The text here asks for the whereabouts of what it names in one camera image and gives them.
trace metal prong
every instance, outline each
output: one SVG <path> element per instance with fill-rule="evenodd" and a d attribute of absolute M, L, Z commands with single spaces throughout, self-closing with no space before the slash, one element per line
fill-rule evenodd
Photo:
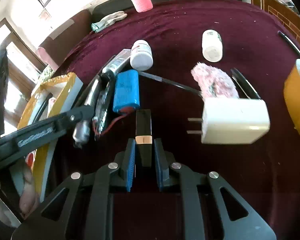
<path fill-rule="evenodd" d="M 202 134 L 202 131 L 187 131 L 187 134 Z"/>
<path fill-rule="evenodd" d="M 188 118 L 189 122 L 203 122 L 202 118 Z"/>

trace metal rivet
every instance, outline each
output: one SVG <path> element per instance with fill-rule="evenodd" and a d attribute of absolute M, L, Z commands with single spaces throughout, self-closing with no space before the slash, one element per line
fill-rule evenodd
<path fill-rule="evenodd" d="M 180 169 L 181 168 L 181 164 L 180 163 L 173 163 L 171 164 L 171 167 L 175 170 Z"/>
<path fill-rule="evenodd" d="M 209 172 L 209 177 L 212 179 L 217 179 L 219 177 L 219 174 L 216 171 L 212 171 L 212 172 Z"/>
<path fill-rule="evenodd" d="M 117 163 L 109 163 L 108 165 L 109 169 L 116 169 L 118 167 L 118 164 Z"/>
<path fill-rule="evenodd" d="M 74 172 L 71 174 L 71 179 L 79 179 L 81 177 L 81 174 L 78 172 Z"/>

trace table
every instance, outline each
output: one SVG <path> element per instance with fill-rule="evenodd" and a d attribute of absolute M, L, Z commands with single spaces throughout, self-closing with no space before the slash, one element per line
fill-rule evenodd
<path fill-rule="evenodd" d="M 190 70 L 197 62 L 210 64 L 202 56 L 202 33 L 219 32 L 224 56 L 211 65 L 228 74 L 235 67 L 255 87 L 268 107 L 268 134 L 251 145 L 203 145 L 200 136 L 186 133 L 200 128 L 187 118 L 201 117 L 202 100 L 144 77 L 139 78 L 141 107 L 151 109 L 153 137 L 162 138 L 164 149 L 174 153 L 178 162 L 200 173 L 217 171 L 266 220 L 278 239 L 286 236 L 300 212 L 300 136 L 283 98 L 284 81 L 297 56 L 277 31 L 298 42 L 271 15 L 234 0 L 172 0 L 145 13 L 131 9 L 127 14 L 125 20 L 100 33 L 90 33 L 56 75 L 73 71 L 87 85 L 113 54 L 144 39 L 153 52 L 149 73 L 199 88 Z M 135 114 L 117 122 L 99 143 L 90 142 L 84 150 L 72 147 L 69 133 L 59 139 L 55 150 L 59 172 L 63 176 L 94 172 L 113 161 L 134 136 Z M 135 194 L 116 196 L 114 239 L 180 239 L 173 219 L 180 214 L 178 198 L 158 194 L 155 181 L 147 183 L 137 181 Z"/>

